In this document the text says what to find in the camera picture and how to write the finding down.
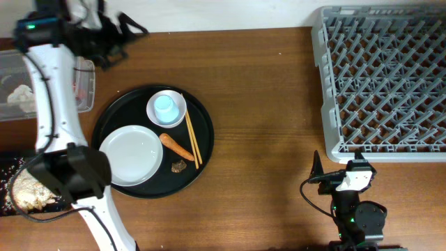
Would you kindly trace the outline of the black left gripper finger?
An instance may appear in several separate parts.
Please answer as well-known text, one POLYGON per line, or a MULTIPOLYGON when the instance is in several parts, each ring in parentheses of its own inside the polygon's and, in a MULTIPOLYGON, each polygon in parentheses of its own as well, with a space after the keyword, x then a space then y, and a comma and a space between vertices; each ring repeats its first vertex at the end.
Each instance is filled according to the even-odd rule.
POLYGON ((128 53, 124 50, 123 47, 113 47, 106 54, 95 55, 93 57, 93 62, 95 66, 101 68, 102 71, 108 71, 127 58, 128 53))
POLYGON ((149 31, 142 25, 136 23, 131 17, 125 13, 118 14, 119 28, 124 37, 142 37, 148 36, 149 31), (140 33, 134 33, 130 30, 130 26, 140 30, 140 33))

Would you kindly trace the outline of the white bowl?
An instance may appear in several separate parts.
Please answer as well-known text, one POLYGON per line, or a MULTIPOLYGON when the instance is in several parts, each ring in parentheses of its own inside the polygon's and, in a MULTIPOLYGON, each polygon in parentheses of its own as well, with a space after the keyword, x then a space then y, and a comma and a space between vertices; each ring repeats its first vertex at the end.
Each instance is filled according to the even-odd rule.
POLYGON ((180 110, 179 110, 179 115, 177 116, 175 121, 172 121, 171 123, 162 123, 160 122, 156 115, 155 115, 155 109, 154 109, 154 102, 155 99, 159 96, 162 95, 166 95, 166 96, 170 96, 174 102, 176 103, 178 109, 180 107, 180 103, 181 103, 181 97, 179 92, 177 91, 172 91, 172 90, 163 90, 163 91, 158 91, 157 93, 155 93, 154 95, 152 95, 149 99, 149 101, 146 104, 146 114, 147 117, 149 118, 149 120, 154 123, 157 126, 160 126, 162 128, 175 128, 176 126, 180 125, 181 121, 181 114, 180 114, 180 110))

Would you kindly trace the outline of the white tissue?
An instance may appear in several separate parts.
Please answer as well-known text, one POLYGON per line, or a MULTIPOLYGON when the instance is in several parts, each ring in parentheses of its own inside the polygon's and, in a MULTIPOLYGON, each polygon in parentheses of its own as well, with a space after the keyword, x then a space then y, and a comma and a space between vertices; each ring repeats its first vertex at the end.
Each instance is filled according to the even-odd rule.
POLYGON ((36 110, 33 90, 24 84, 19 85, 8 97, 7 103, 17 105, 23 112, 29 113, 36 110))

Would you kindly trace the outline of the red snack wrapper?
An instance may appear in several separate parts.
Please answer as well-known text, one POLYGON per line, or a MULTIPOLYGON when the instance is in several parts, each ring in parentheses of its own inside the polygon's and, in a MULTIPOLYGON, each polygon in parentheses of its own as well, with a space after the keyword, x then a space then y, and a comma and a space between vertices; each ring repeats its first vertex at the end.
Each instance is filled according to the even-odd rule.
POLYGON ((74 82, 72 87, 75 94, 75 101, 77 103, 77 106, 80 107, 86 100, 86 91, 84 90, 82 85, 78 84, 77 82, 74 82))

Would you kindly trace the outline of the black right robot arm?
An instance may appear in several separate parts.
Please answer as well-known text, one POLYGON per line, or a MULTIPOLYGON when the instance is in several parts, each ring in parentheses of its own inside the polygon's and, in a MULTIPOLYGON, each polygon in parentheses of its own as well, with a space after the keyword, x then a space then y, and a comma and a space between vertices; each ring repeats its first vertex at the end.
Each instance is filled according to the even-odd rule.
POLYGON ((317 208, 332 218, 338 229, 339 240, 328 244, 329 250, 403 250, 399 246, 381 247, 387 209, 373 201, 361 201, 360 194, 371 187, 376 170, 359 152, 349 160, 345 169, 325 173, 317 151, 309 178, 303 182, 317 183, 319 195, 330 195, 330 211, 317 208))

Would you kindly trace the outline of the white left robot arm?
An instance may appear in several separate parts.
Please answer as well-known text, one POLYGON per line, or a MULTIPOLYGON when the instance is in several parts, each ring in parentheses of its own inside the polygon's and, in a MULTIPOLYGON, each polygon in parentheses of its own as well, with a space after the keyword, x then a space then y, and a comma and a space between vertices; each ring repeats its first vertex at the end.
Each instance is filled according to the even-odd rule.
POLYGON ((72 87, 82 57, 103 69, 127 57, 124 47, 148 35, 124 13, 112 22, 104 1, 36 1, 17 22, 14 44, 23 54, 36 101, 36 156, 24 168, 80 214, 101 250, 136 250, 112 199, 107 156, 88 145, 72 87))

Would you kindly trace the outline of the grey dishwasher rack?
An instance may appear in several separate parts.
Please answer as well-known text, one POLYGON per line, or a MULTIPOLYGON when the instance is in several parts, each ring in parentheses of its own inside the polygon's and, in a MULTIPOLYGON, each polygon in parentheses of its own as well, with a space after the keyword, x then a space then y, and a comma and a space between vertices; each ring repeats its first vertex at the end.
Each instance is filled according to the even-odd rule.
POLYGON ((326 6, 312 27, 327 157, 445 161, 445 7, 326 6))

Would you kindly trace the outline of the clear plastic waste bin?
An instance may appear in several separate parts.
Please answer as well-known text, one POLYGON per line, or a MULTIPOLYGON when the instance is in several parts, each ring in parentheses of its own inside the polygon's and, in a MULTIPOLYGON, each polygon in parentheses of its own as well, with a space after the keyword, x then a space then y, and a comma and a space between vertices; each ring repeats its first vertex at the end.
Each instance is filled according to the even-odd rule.
MULTIPOLYGON (((86 91, 86 100, 78 107, 78 112, 89 112, 93 108, 95 98, 95 66, 92 61, 79 57, 74 71, 74 82, 81 84, 86 91)), ((23 112, 17 105, 7 103, 7 97, 21 84, 29 86, 32 83, 22 54, 17 50, 1 52, 1 120, 16 121, 33 119, 34 112, 23 112)))

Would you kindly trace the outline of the black food waste bin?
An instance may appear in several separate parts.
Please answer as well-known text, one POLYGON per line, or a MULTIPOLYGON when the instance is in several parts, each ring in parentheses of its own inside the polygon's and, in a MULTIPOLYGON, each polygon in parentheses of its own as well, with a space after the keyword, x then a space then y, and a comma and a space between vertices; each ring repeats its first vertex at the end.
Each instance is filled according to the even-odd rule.
MULTIPOLYGON (((17 215, 10 197, 9 197, 9 183, 12 177, 17 173, 22 165, 28 160, 27 157, 20 155, 3 155, 1 156, 1 217, 17 215)), ((49 213, 63 211, 68 205, 57 196, 53 204, 46 205, 42 210, 33 209, 28 213, 49 213)))

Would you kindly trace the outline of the pile of rice waste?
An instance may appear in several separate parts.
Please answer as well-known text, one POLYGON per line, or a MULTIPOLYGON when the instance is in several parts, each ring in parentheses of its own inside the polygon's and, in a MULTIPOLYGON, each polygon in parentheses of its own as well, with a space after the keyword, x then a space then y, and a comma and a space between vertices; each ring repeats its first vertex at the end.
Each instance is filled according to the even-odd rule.
POLYGON ((22 171, 13 186, 16 204, 26 213, 33 209, 42 210, 53 204, 57 196, 35 179, 27 170, 22 171))

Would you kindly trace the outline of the light blue cup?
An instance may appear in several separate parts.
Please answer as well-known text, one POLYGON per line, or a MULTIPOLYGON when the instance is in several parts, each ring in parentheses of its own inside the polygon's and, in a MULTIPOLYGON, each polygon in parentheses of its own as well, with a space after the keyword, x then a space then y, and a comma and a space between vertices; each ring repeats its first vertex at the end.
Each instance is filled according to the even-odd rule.
POLYGON ((179 109, 170 96, 162 95, 155 99, 155 115, 162 123, 171 123, 179 115, 179 109))

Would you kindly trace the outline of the round black tray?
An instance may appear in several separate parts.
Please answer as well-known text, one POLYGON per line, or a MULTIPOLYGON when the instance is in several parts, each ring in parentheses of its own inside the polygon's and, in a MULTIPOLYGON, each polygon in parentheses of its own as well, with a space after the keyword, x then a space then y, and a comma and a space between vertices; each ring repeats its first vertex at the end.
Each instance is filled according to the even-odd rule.
POLYGON ((180 156, 165 148, 160 168, 147 181, 130 187, 112 186, 124 195, 135 198, 157 199, 177 193, 200 176, 211 158, 214 147, 214 128, 208 111, 196 97, 187 91, 162 84, 140 86, 111 102, 96 122, 91 146, 99 149, 106 136, 114 130, 126 125, 137 125, 146 127, 157 135, 167 133, 180 146, 190 151, 191 143, 186 122, 182 122, 172 129, 161 128, 151 122, 146 114, 146 105, 151 96, 159 91, 166 90, 181 93, 185 98, 195 140, 199 147, 198 155, 201 156, 202 161, 199 163, 199 168, 196 168, 193 162, 188 162, 183 171, 174 173, 171 166, 180 160, 180 156))

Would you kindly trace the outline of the orange carrot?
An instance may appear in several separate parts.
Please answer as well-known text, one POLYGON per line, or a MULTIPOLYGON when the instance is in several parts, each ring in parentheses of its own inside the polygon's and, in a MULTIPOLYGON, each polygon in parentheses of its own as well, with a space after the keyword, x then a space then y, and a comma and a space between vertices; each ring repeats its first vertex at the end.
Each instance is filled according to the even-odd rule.
POLYGON ((160 136, 162 145, 177 153, 180 157, 189 161, 195 161, 194 156, 182 146, 180 146, 175 140, 173 140, 167 133, 162 133, 160 136))

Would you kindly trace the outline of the large white plate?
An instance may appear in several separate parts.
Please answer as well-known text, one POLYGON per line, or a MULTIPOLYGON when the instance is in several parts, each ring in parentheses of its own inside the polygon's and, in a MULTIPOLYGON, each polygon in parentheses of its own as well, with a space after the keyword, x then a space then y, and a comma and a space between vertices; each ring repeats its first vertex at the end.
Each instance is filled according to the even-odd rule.
POLYGON ((151 178, 160 168, 163 147, 158 136, 140 125, 127 125, 109 134, 100 145, 111 166, 111 182, 130 187, 151 178))

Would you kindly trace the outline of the wooden chopstick left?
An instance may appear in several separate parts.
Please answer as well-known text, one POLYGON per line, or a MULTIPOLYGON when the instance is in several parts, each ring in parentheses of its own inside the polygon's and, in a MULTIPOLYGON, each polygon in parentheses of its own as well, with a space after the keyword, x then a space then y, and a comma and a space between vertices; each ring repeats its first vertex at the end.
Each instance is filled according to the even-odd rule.
POLYGON ((195 149, 195 145, 194 145, 194 141, 193 141, 193 137, 192 137, 192 129, 191 129, 191 125, 190 125, 190 118, 189 118, 189 114, 188 111, 186 110, 185 113, 185 121, 187 124, 187 130, 188 130, 188 134, 189 134, 189 138, 190 138, 190 143, 192 146, 192 153, 194 156, 194 164, 195 164, 195 169, 198 170, 199 169, 199 162, 197 159, 197 153, 196 153, 196 149, 195 149))

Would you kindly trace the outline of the brown food scrap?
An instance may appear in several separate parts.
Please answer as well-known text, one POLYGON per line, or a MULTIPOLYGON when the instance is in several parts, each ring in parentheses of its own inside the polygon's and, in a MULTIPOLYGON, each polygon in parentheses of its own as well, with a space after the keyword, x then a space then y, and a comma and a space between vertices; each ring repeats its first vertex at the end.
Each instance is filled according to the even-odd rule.
POLYGON ((187 163, 184 160, 179 160, 171 165, 171 171, 173 173, 181 173, 187 167, 187 163))

